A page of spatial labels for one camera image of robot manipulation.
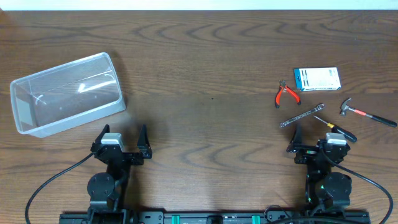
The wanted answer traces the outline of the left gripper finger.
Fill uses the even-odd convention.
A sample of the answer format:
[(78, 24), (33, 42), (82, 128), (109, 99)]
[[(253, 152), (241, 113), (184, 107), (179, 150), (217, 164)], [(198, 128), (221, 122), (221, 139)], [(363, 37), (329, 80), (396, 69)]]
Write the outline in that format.
[(141, 127), (137, 147), (141, 152), (151, 152), (151, 146), (147, 136), (147, 126), (145, 124)]
[(109, 130), (109, 125), (106, 124), (106, 125), (104, 126), (103, 130), (100, 132), (100, 134), (99, 134), (99, 135), (97, 136), (97, 138), (94, 140), (93, 145), (101, 144), (101, 140), (102, 140), (103, 136), (104, 136), (106, 133), (109, 133), (109, 132), (110, 132), (110, 130)]

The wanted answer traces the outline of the silver combination wrench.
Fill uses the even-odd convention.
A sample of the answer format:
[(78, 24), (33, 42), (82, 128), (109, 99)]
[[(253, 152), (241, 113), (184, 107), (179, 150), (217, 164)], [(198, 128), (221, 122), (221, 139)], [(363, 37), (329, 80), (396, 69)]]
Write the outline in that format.
[(323, 110), (324, 107), (325, 107), (325, 105), (324, 105), (323, 103), (321, 103), (321, 104), (319, 104), (318, 106), (316, 106), (315, 108), (313, 108), (313, 109), (311, 109), (311, 110), (309, 110), (309, 111), (307, 111), (307, 112), (304, 112), (304, 113), (299, 114), (299, 115), (297, 115), (297, 116), (295, 116), (295, 117), (293, 117), (293, 118), (290, 118), (290, 119), (288, 119), (288, 120), (286, 120), (286, 121), (284, 121), (284, 122), (281, 122), (281, 123), (279, 124), (279, 127), (280, 127), (280, 128), (284, 128), (284, 127), (288, 126), (289, 124), (291, 124), (291, 123), (293, 123), (293, 122), (296, 122), (296, 121), (298, 121), (298, 120), (300, 120), (300, 119), (302, 119), (302, 118), (304, 118), (304, 117), (306, 117), (306, 116), (308, 116), (308, 115), (310, 115), (310, 114), (314, 114), (314, 113), (316, 113), (316, 112), (318, 112), (318, 111)]

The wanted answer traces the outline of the clear plastic container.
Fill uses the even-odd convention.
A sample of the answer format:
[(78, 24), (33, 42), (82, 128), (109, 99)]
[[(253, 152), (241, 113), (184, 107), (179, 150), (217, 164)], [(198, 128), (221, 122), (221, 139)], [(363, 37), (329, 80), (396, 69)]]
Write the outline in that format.
[(11, 105), (20, 134), (45, 138), (125, 110), (106, 52), (14, 80)]

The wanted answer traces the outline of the yellow black screwdriver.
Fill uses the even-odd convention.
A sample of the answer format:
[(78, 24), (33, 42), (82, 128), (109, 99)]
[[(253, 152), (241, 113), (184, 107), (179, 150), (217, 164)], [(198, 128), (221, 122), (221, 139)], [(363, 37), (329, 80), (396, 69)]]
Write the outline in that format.
[(322, 123), (325, 123), (325, 124), (332, 130), (333, 133), (340, 133), (340, 134), (342, 134), (347, 140), (349, 140), (349, 141), (351, 141), (351, 142), (356, 142), (356, 141), (358, 140), (357, 137), (356, 137), (353, 133), (351, 133), (351, 132), (349, 132), (349, 131), (347, 131), (347, 130), (341, 128), (340, 126), (337, 126), (337, 125), (335, 125), (335, 124), (329, 123), (329, 122), (327, 122), (327, 121), (325, 121), (325, 120), (319, 118), (318, 116), (315, 116), (315, 115), (314, 115), (314, 117), (315, 117), (317, 120), (321, 121)]

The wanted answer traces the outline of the red handled pliers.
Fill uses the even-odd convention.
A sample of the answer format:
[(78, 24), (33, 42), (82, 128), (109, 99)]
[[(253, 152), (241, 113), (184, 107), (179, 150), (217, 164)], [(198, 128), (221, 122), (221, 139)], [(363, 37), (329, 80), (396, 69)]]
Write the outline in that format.
[(287, 86), (285, 80), (279, 80), (279, 90), (276, 93), (275, 101), (274, 101), (275, 107), (277, 109), (280, 108), (280, 99), (281, 99), (282, 93), (284, 91), (286, 91), (288, 94), (290, 94), (295, 99), (296, 104), (301, 105), (302, 102), (301, 102), (299, 95), (296, 92), (294, 92), (290, 87)]

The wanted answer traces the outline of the small claw hammer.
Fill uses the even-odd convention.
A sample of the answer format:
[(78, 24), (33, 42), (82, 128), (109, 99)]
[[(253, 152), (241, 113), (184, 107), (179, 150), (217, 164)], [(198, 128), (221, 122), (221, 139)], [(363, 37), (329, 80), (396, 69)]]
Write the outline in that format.
[(341, 115), (341, 116), (345, 116), (347, 111), (351, 111), (351, 112), (354, 112), (354, 113), (359, 114), (359, 115), (361, 115), (361, 116), (368, 117), (368, 118), (370, 118), (370, 119), (372, 119), (372, 120), (375, 120), (375, 121), (377, 121), (377, 122), (379, 122), (379, 123), (385, 124), (385, 125), (387, 125), (387, 126), (390, 126), (390, 127), (393, 127), (393, 128), (396, 128), (396, 127), (397, 127), (397, 123), (396, 123), (395, 121), (391, 121), (391, 120), (389, 120), (389, 119), (382, 118), (382, 117), (380, 117), (380, 116), (376, 116), (376, 115), (373, 115), (373, 114), (370, 114), (370, 113), (367, 113), (367, 112), (358, 110), (358, 109), (356, 109), (356, 108), (350, 107), (350, 106), (348, 105), (348, 102), (349, 102), (350, 100), (351, 100), (351, 98), (348, 98), (347, 100), (345, 100), (344, 102), (342, 102), (341, 108), (340, 108), (340, 115)]

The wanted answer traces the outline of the white and blue box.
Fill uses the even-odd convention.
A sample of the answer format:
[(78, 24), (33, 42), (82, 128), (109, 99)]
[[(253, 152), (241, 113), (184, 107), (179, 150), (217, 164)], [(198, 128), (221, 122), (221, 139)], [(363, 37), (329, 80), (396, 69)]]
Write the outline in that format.
[(296, 87), (300, 91), (339, 90), (340, 77), (336, 67), (294, 69)]

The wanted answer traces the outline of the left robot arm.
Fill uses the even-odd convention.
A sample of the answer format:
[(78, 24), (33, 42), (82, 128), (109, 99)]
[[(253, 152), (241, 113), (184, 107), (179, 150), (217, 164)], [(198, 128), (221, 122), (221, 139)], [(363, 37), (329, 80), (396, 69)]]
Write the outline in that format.
[(97, 173), (88, 181), (88, 223), (137, 223), (137, 215), (123, 207), (123, 200), (131, 167), (141, 166), (152, 158), (146, 125), (140, 130), (137, 148), (137, 152), (127, 152), (121, 134), (111, 133), (109, 125), (92, 143), (90, 151), (94, 158), (107, 168), (106, 172)]

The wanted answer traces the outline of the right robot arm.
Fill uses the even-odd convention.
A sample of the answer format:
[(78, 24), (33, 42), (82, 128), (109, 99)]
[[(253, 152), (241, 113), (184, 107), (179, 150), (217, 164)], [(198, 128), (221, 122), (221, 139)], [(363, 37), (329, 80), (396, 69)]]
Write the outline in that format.
[(311, 217), (328, 213), (341, 215), (350, 205), (351, 177), (331, 170), (343, 161), (349, 150), (346, 138), (340, 133), (326, 133), (325, 139), (309, 146), (303, 143), (302, 128), (295, 128), (287, 152), (295, 154), (296, 164), (307, 166), (304, 214)]

